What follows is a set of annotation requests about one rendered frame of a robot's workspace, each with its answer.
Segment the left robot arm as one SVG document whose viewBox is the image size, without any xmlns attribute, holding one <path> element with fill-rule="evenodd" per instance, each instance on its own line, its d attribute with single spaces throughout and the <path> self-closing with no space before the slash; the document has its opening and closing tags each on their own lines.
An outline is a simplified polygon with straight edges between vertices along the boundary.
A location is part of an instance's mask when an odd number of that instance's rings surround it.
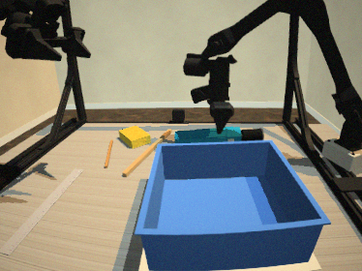
<svg viewBox="0 0 362 271">
<path fill-rule="evenodd" d="M 350 81 L 345 63 L 330 30 L 328 13 L 323 0 L 267 0 L 234 25 L 212 35 L 201 55 L 187 53 L 183 65 L 184 74 L 206 76 L 209 73 L 209 78 L 212 79 L 229 79 L 229 64 L 237 63 L 232 54 L 228 57 L 217 57 L 216 60 L 209 58 L 230 52 L 246 34 L 278 12 L 301 16 L 309 29 L 312 28 L 311 31 L 317 38 L 332 78 L 335 79 L 336 94 L 332 94 L 335 108 L 346 119 L 340 138 L 334 142 L 351 152 L 361 150 L 362 100 Z M 211 62 L 211 70 L 209 70 L 208 61 Z M 205 100 L 214 102 L 213 87 L 209 85 L 191 90 L 191 96 L 194 104 Z"/>
</svg>

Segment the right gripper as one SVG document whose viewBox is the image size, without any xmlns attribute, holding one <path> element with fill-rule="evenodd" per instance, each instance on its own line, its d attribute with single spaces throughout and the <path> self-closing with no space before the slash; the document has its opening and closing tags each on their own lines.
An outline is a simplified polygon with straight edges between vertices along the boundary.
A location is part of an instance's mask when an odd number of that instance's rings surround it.
<svg viewBox="0 0 362 271">
<path fill-rule="evenodd" d="M 42 22 L 40 30 L 33 29 L 27 19 L 26 16 L 8 28 L 5 50 L 13 59 L 61 61 L 62 55 L 54 47 L 61 47 L 70 56 L 90 58 L 91 53 L 82 42 L 85 31 L 80 27 L 69 26 L 64 37 L 58 37 L 57 25 Z"/>
</svg>

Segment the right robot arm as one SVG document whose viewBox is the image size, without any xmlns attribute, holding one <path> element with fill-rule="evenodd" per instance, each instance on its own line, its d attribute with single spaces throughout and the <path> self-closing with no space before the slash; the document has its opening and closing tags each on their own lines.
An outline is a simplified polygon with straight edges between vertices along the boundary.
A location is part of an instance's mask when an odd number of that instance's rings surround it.
<svg viewBox="0 0 362 271">
<path fill-rule="evenodd" d="M 58 29 L 60 23 L 57 20 L 67 9 L 65 0 L 0 0 L 0 21 L 6 18 L 1 35 L 7 38 L 9 26 L 20 23 L 26 16 L 36 29 L 42 22 L 55 24 Z M 30 14 L 30 11 L 33 13 Z"/>
</svg>

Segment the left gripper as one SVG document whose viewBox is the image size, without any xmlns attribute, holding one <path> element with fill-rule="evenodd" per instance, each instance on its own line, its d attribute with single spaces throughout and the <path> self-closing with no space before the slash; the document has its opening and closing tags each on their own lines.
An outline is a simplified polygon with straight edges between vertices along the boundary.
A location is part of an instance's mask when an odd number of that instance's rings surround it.
<svg viewBox="0 0 362 271">
<path fill-rule="evenodd" d="M 210 105 L 210 115 L 214 118 L 214 123 L 216 123 L 217 134 L 221 134 L 229 118 L 234 115 L 232 104 L 226 102 L 229 101 L 229 79 L 209 78 L 209 86 L 213 87 L 214 102 L 207 100 L 207 103 Z"/>
</svg>

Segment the yellow sponge block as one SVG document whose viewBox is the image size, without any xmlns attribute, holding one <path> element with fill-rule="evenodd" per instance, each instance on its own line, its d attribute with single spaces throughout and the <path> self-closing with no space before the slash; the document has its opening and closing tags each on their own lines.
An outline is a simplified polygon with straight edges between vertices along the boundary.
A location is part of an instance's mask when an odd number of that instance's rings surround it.
<svg viewBox="0 0 362 271">
<path fill-rule="evenodd" d="M 133 149 L 151 143 L 150 135 L 138 126 L 120 130 L 119 135 Z"/>
</svg>

